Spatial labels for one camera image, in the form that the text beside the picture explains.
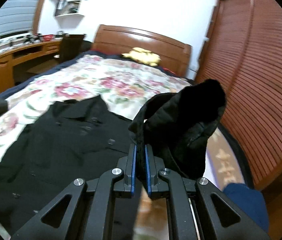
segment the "wooden wardrobe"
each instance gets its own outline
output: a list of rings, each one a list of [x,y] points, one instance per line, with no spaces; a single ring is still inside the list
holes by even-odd
[[[241,145],[257,189],[282,184],[282,8],[275,0],[219,0],[196,82],[219,80],[221,123]]]

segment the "bed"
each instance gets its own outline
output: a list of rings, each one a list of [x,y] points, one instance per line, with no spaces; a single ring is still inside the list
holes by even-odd
[[[118,54],[128,53],[133,47],[158,54],[160,67],[121,60]],[[9,111],[0,117],[0,161],[24,127],[35,122],[55,101],[101,95],[110,111],[133,119],[155,94],[178,92],[190,85],[185,79],[175,77],[185,76],[190,56],[191,46],[172,38],[128,27],[100,25],[92,51],[21,84],[20,91],[12,88],[1,95],[4,98],[13,93],[6,99]],[[208,141],[204,174],[220,189],[231,182],[246,180],[233,145],[230,146],[233,142],[221,130],[217,129]],[[4,239],[9,238],[1,225],[0,234]],[[144,190],[135,234],[168,239],[165,201],[151,201]]]

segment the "wooden desk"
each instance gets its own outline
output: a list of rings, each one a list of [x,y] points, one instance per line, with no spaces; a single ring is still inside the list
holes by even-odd
[[[14,86],[13,67],[28,60],[59,51],[61,41],[21,46],[0,54],[0,93]]]

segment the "blue fabric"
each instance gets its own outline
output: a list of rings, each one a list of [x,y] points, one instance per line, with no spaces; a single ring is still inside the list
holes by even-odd
[[[269,231],[268,212],[260,191],[250,189],[245,184],[231,183],[224,188],[223,193],[265,232]]]

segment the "window blind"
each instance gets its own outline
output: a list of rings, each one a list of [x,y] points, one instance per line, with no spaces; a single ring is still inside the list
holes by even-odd
[[[0,8],[0,36],[32,29],[38,0],[7,0]]]

